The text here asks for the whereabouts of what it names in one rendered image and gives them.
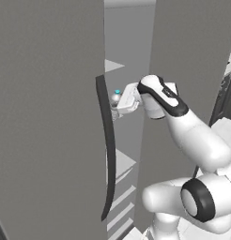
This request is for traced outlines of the grey fridge door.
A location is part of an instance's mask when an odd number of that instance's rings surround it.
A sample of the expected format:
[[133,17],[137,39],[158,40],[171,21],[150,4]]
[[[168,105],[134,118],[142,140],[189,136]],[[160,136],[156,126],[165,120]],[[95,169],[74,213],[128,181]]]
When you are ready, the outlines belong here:
[[[231,53],[231,0],[157,0],[151,74],[174,82],[182,99],[204,122],[210,120]],[[190,177],[195,165],[177,149],[163,119],[144,121],[134,225],[153,219],[142,203],[144,188]]]

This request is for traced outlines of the clear water bottle teal cap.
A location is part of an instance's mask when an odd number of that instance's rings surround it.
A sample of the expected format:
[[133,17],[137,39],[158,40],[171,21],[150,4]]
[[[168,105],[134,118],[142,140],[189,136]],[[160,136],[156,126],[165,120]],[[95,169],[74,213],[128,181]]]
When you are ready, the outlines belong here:
[[112,119],[114,121],[120,117],[120,114],[117,110],[117,105],[119,103],[120,98],[121,98],[121,92],[119,89],[116,89],[114,93],[111,95],[111,101],[110,101]]

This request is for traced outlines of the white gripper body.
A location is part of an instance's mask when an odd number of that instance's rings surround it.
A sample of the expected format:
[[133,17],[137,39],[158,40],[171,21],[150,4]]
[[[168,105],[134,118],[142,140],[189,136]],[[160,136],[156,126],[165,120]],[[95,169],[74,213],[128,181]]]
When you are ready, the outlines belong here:
[[142,104],[141,96],[137,90],[137,82],[128,84],[116,106],[119,114],[132,113]]

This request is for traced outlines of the grey freezer door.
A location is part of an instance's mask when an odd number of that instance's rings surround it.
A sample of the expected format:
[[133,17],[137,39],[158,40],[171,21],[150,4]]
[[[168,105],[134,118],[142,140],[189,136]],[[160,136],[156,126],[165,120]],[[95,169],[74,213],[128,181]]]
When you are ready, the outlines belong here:
[[0,0],[0,225],[106,240],[103,0]]

